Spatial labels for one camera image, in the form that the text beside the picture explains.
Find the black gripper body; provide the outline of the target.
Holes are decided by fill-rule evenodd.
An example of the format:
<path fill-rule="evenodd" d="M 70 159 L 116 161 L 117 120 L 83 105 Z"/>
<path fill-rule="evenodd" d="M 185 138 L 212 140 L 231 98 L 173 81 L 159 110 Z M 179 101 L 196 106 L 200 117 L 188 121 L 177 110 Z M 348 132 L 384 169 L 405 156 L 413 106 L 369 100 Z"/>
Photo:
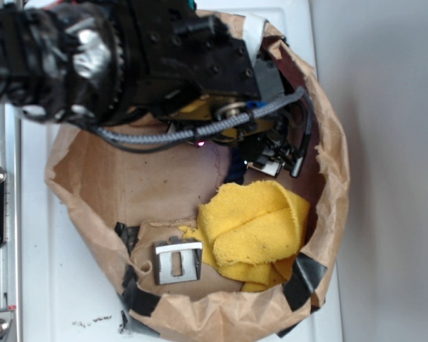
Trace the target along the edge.
<path fill-rule="evenodd" d="M 285 138 L 283 89 L 263 95 L 245 42 L 189 1 L 119 1 L 117 49 L 124 120 L 151 114 L 163 134 L 119 135 L 122 150 L 164 150 L 213 140 L 243 145 L 270 133 Z"/>

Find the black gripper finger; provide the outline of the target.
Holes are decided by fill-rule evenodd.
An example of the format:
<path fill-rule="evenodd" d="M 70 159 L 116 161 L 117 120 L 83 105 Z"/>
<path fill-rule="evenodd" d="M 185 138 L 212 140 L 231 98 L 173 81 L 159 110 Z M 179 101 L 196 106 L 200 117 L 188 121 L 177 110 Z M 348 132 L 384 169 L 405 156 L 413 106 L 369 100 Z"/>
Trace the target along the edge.
<path fill-rule="evenodd" d="M 270 133 L 260 133 L 245 141 L 245 163 L 248 167 L 271 177 L 277 177 L 282 169 L 290 176 L 300 175 L 305 161 L 305 135 L 299 147 L 287 138 L 274 139 Z"/>

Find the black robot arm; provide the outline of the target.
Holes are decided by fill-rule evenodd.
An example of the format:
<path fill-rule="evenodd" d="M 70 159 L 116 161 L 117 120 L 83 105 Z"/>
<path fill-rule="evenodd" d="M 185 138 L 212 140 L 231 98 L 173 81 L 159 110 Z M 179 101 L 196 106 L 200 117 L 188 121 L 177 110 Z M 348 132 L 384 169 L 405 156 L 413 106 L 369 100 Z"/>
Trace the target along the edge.
<path fill-rule="evenodd" d="M 311 102 L 260 48 L 192 1 L 55 1 L 0 8 L 0 102 L 126 152 L 210 140 L 240 174 L 300 174 Z"/>

